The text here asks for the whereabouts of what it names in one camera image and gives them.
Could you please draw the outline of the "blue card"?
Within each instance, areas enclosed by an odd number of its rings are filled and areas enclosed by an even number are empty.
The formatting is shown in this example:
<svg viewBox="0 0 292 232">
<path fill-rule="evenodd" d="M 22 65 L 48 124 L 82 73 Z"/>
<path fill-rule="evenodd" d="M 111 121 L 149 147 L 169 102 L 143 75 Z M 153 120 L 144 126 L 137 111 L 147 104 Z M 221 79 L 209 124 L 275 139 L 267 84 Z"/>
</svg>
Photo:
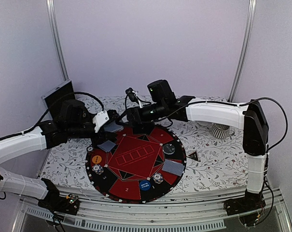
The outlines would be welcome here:
<svg viewBox="0 0 292 232">
<path fill-rule="evenodd" d="M 124 127 L 122 125 L 117 125 L 115 123 L 110 123 L 110 124 L 105 124 L 103 126 L 103 129 L 106 131 L 106 132 L 118 132 L 118 131 L 122 131 L 124 129 Z"/>
</svg>

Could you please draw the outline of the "dealt card seat five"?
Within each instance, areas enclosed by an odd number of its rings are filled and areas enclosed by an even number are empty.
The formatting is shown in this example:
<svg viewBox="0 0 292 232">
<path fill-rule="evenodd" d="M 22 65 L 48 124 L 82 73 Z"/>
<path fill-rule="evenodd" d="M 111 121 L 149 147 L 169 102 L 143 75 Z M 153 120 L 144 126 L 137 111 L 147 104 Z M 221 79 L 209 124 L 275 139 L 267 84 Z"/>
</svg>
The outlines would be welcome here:
<svg viewBox="0 0 292 232">
<path fill-rule="evenodd" d="M 99 145 L 97 145 L 98 148 L 102 149 L 105 152 L 110 152 L 116 144 L 110 140 L 107 140 Z"/>
</svg>

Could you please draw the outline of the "clear dealer button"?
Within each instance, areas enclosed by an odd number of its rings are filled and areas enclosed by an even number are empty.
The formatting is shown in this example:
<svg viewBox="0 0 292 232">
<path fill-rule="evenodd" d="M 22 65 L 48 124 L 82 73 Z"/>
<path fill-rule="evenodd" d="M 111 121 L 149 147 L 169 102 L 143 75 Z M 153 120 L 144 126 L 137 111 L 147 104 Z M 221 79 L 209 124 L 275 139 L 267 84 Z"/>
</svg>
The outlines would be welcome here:
<svg viewBox="0 0 292 232">
<path fill-rule="evenodd" d="M 176 151 L 176 148 L 173 144 L 165 144 L 163 145 L 163 152 L 166 155 L 173 155 Z"/>
</svg>

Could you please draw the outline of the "dealt card seat ten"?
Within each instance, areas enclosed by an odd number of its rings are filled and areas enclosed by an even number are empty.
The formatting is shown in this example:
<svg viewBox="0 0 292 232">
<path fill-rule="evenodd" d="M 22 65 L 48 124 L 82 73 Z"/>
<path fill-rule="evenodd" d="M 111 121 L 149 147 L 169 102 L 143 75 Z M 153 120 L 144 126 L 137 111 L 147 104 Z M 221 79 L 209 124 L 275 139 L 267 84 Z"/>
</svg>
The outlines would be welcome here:
<svg viewBox="0 0 292 232">
<path fill-rule="evenodd" d="M 172 160 L 165 160 L 162 171 L 174 174 L 176 176 L 182 176 L 185 166 L 182 163 L 175 162 Z"/>
</svg>

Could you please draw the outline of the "orange big blind button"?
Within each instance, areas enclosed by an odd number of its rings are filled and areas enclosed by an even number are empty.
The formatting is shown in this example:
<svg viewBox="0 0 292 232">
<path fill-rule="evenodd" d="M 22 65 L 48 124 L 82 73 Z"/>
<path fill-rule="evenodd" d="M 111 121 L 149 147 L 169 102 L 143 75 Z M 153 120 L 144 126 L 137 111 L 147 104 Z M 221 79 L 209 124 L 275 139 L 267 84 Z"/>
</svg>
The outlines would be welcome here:
<svg viewBox="0 0 292 232">
<path fill-rule="evenodd" d="M 94 163 L 94 164 L 99 164 L 102 162 L 102 157 L 99 156 L 99 155 L 95 155 L 92 157 L 91 161 Z"/>
</svg>

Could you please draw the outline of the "blue white chip stack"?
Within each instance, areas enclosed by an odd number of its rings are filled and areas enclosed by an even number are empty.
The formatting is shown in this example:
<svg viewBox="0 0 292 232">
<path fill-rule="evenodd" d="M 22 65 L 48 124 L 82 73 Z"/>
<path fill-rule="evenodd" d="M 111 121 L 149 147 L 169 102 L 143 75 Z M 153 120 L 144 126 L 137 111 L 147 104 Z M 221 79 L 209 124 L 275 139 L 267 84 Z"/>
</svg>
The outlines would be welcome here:
<svg viewBox="0 0 292 232">
<path fill-rule="evenodd" d="M 152 178 L 156 184 L 161 184 L 164 181 L 163 175 L 161 173 L 154 173 Z"/>
<path fill-rule="evenodd" d="M 103 167 L 101 165 L 95 164 L 95 165 L 92 166 L 92 171 L 95 174 L 101 175 L 101 174 L 103 174 L 104 169 L 103 169 Z"/>
</svg>

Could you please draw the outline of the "blue small blind button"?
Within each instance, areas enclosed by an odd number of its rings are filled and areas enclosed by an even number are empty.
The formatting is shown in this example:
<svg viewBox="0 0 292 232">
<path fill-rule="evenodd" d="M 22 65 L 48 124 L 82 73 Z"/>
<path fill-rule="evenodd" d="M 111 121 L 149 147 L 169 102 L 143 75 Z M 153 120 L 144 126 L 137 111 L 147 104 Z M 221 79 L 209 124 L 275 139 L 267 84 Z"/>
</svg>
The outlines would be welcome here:
<svg viewBox="0 0 292 232">
<path fill-rule="evenodd" d="M 139 182 L 139 188 L 142 191 L 148 191 L 151 188 L 151 183 L 148 180 L 142 180 Z"/>
</svg>

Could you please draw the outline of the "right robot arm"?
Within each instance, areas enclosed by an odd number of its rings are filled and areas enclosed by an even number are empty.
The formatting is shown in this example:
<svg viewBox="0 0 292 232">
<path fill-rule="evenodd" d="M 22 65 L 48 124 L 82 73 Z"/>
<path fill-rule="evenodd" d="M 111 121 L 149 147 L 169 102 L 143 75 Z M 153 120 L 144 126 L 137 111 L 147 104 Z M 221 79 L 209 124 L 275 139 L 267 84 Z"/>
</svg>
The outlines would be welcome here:
<svg viewBox="0 0 292 232">
<path fill-rule="evenodd" d="M 243 130 L 243 150 L 248 158 L 248 182 L 241 207 L 252 210 L 262 199 L 266 172 L 269 126 L 258 100 L 249 103 L 196 101 L 194 96 L 176 98 L 167 80 L 157 80 L 147 86 L 152 103 L 142 105 L 133 89 L 125 92 L 136 107 L 126 107 L 127 120 L 133 126 L 165 119 L 204 121 Z"/>
</svg>

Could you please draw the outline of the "round red black poker mat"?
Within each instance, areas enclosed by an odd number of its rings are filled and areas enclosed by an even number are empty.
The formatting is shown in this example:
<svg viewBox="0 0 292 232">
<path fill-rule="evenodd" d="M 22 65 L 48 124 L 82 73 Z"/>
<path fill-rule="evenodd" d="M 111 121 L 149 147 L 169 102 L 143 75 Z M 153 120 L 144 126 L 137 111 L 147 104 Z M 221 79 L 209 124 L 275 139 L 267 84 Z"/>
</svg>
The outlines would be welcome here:
<svg viewBox="0 0 292 232">
<path fill-rule="evenodd" d="M 181 180 L 176 176 L 162 171 L 165 160 L 182 163 L 186 167 L 186 152 L 180 139 L 169 129 L 153 124 L 151 134 L 134 134 L 132 127 L 124 127 L 116 132 L 116 146 L 110 151 L 93 147 L 86 155 L 86 172 L 93 187 L 102 195 L 121 203 L 147 203 L 169 193 Z M 163 152 L 163 145 L 173 144 L 176 151 L 173 155 Z M 92 157 L 99 155 L 104 169 L 98 175 L 92 171 Z M 156 184 L 153 174 L 161 173 L 164 181 Z M 139 182 L 148 180 L 151 188 L 142 191 Z"/>
</svg>

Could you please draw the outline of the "black triangular card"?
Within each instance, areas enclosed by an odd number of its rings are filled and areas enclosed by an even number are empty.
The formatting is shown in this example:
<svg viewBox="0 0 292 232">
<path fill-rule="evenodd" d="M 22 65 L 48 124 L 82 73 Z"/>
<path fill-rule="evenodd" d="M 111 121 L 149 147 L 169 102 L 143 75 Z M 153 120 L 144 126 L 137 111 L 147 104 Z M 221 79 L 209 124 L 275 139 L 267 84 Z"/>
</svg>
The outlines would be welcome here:
<svg viewBox="0 0 292 232">
<path fill-rule="evenodd" d="M 187 157 L 192 159 L 192 160 L 199 161 L 198 153 L 196 150 L 194 152 L 190 153 L 189 155 L 187 155 Z"/>
</svg>

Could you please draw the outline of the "striped grey mug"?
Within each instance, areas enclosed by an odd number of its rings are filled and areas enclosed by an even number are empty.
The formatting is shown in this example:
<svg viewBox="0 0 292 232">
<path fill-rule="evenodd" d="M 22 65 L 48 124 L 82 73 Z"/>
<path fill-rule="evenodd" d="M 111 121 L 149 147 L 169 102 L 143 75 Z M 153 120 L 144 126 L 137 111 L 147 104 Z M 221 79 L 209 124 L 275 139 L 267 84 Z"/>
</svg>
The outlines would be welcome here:
<svg viewBox="0 0 292 232">
<path fill-rule="evenodd" d="M 211 134 L 215 138 L 223 140 L 233 136 L 235 132 L 230 129 L 230 126 L 214 123 L 211 128 Z"/>
</svg>

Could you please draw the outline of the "front aluminium rail frame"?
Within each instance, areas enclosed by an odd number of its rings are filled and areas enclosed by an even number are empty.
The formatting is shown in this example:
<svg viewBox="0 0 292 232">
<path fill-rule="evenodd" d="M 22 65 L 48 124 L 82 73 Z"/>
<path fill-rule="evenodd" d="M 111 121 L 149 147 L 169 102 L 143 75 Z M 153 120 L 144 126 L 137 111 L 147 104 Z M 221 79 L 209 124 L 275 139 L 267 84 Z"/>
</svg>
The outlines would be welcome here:
<svg viewBox="0 0 292 232">
<path fill-rule="evenodd" d="M 80 208 L 75 216 L 62 214 L 53 226 L 52 214 L 38 207 L 35 199 L 18 203 L 14 232 L 292 232 L 292 222 L 280 189 L 264 191 L 266 207 L 259 224 L 246 227 L 244 218 L 254 211 L 227 215 L 223 203 L 243 196 L 244 188 L 207 192 L 170 193 L 144 204 L 118 203 L 94 190 L 61 187 L 62 194 L 75 193 Z"/>
</svg>

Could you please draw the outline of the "right aluminium corner post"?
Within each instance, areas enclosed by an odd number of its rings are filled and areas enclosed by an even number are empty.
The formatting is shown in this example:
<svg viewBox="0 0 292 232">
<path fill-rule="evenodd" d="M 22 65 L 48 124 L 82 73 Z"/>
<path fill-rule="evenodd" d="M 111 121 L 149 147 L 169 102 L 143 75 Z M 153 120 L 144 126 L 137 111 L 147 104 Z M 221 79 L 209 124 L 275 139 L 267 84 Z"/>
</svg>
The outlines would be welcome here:
<svg viewBox="0 0 292 232">
<path fill-rule="evenodd" d="M 240 50 L 240 56 L 239 56 L 237 67 L 236 67 L 234 80 L 233 80 L 232 87 L 231 87 L 229 97 L 228 97 L 229 102 L 232 102 L 235 99 L 236 92 L 237 92 L 237 89 L 238 89 L 238 86 L 240 83 L 240 79 L 242 76 L 242 71 L 243 71 L 244 64 L 245 64 L 247 50 L 249 47 L 250 36 L 252 33 L 253 24 L 254 24 L 256 3 L 257 3 L 257 0 L 249 0 L 244 37 L 243 37 L 243 42 L 242 42 L 242 46 L 241 46 L 241 50 Z"/>
</svg>

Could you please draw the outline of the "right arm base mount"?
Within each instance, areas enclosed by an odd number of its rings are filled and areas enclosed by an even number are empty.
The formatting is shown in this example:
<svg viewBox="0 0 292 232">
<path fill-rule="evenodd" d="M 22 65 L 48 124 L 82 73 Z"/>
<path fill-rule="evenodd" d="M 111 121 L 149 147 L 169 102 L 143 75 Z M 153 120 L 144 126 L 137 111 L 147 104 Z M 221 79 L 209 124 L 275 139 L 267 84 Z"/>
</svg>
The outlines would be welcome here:
<svg viewBox="0 0 292 232">
<path fill-rule="evenodd" d="M 223 207 L 228 216 L 257 210 L 265 206 L 266 203 L 261 192 L 255 194 L 245 191 L 243 197 L 232 198 L 223 202 Z"/>
</svg>

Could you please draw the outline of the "left aluminium corner post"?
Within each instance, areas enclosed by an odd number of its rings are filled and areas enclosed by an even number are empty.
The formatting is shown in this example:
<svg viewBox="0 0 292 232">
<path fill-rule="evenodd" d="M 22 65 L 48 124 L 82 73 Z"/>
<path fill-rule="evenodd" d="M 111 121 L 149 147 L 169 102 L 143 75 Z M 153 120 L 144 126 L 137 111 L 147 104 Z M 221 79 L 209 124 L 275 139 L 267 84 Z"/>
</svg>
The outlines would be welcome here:
<svg viewBox="0 0 292 232">
<path fill-rule="evenodd" d="M 47 13 L 48 13 L 48 17 L 49 17 L 51 32 L 52 32 L 52 36 L 54 39 L 54 44 L 55 44 L 55 48 L 56 48 L 56 53 L 57 53 L 61 73 L 63 76 L 63 80 L 67 81 L 67 80 L 69 80 L 69 76 L 68 76 L 68 71 L 67 71 L 67 67 L 65 64 L 65 59 L 64 59 L 64 55 L 63 55 L 63 51 L 62 51 L 62 47 L 61 47 L 61 41 L 60 41 L 60 37 L 59 37 L 54 1 L 47 0 L 46 5 L 47 5 Z"/>
</svg>

